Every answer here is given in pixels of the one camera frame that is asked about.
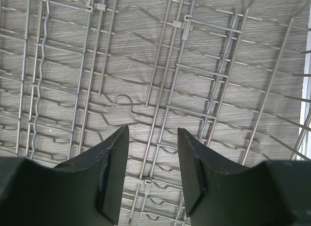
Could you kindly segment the grey wire dish rack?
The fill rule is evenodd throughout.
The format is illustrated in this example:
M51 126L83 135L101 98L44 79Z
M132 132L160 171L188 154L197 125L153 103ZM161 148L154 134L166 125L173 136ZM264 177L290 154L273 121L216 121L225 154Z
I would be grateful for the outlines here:
M178 128L311 157L311 0L0 0L0 154L53 167L129 128L121 226L189 226Z

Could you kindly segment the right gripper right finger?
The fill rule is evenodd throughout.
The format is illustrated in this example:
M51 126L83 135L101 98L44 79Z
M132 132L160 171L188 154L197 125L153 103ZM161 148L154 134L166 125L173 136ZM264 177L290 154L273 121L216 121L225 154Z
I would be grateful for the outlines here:
M178 129L186 215L193 226L308 226L311 163L272 160L248 168Z

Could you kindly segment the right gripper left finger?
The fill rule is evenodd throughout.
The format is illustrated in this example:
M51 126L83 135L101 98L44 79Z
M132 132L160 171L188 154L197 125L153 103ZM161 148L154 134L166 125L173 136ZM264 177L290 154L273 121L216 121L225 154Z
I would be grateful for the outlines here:
M103 142L53 168L0 159L3 226L116 226L129 149L122 126Z

